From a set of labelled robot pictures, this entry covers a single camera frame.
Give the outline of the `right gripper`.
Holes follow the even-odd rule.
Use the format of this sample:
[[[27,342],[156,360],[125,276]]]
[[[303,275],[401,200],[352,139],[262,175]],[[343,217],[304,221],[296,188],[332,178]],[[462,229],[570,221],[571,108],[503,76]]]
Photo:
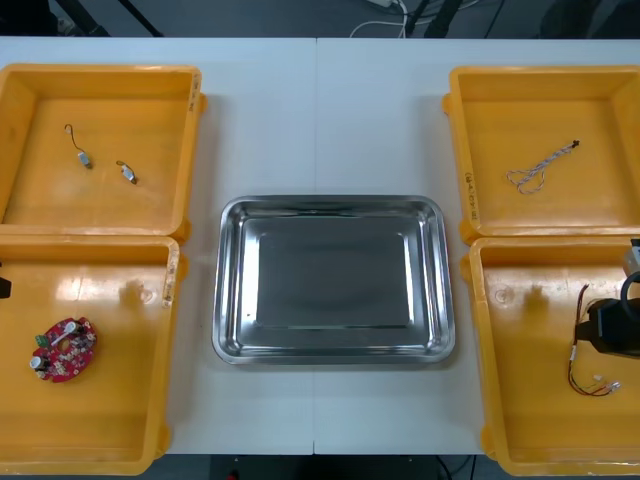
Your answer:
[[[599,300],[587,313],[588,321],[575,326],[575,342],[588,342],[602,354],[639,357],[639,322],[631,318],[620,300]]]

